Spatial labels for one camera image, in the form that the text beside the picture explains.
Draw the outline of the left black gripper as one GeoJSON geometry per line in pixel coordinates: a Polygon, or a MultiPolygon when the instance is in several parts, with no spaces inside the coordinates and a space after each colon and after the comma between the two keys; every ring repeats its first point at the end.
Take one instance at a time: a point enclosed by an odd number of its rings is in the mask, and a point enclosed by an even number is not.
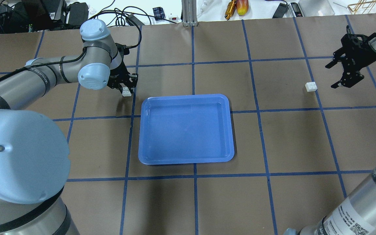
{"type": "Polygon", "coordinates": [[[129,73],[124,64],[124,56],[129,54],[129,49],[122,44],[116,43],[117,54],[110,64],[110,75],[107,86],[118,89],[120,92],[134,92],[137,87],[138,74],[129,73]]]}

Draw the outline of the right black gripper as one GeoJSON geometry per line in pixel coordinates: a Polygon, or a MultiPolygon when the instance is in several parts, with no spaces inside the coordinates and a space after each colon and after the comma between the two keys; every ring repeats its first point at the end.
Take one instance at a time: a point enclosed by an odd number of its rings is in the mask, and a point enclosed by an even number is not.
{"type": "Polygon", "coordinates": [[[338,63],[343,66],[341,79],[332,84],[331,88],[351,88],[364,79],[361,69],[376,61],[376,49],[370,44],[374,42],[374,39],[376,39],[376,33],[370,36],[346,33],[342,37],[342,47],[333,53],[332,61],[325,65],[327,69],[331,69],[338,63]]]}

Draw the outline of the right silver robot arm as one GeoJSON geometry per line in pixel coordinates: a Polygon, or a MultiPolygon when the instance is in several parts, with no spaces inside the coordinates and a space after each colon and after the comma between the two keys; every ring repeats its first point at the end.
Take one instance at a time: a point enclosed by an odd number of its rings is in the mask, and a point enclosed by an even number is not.
{"type": "MultiPolygon", "coordinates": [[[[351,33],[349,25],[341,48],[325,67],[343,66],[339,81],[331,87],[351,88],[364,79],[361,69],[376,61],[376,32],[370,36],[351,33]]],[[[318,224],[300,230],[288,228],[285,235],[376,235],[376,167],[332,212],[318,224]]]]}

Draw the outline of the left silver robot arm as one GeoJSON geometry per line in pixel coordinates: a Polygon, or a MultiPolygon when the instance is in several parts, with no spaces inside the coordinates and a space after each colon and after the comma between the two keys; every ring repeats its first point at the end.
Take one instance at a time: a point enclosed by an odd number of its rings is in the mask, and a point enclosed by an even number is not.
{"type": "Polygon", "coordinates": [[[139,46],[116,42],[110,28],[90,19],[79,28],[79,55],[36,57],[0,77],[0,235],[79,235],[62,200],[71,161],[67,137],[55,121],[31,109],[53,89],[117,89],[134,94],[138,74],[124,57],[139,46]]]}

